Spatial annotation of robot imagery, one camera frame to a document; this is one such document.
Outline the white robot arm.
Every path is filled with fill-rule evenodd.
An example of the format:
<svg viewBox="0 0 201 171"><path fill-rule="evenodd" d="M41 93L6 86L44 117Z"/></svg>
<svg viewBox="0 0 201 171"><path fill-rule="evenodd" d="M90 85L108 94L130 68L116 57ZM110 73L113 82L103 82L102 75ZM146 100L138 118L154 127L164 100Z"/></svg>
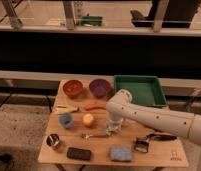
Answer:
<svg viewBox="0 0 201 171"><path fill-rule="evenodd" d="M133 104L132 95L125 89L119 90L107 101L106 109L112 122L128 118L153 129L186 138L201 146L199 114Z"/></svg>

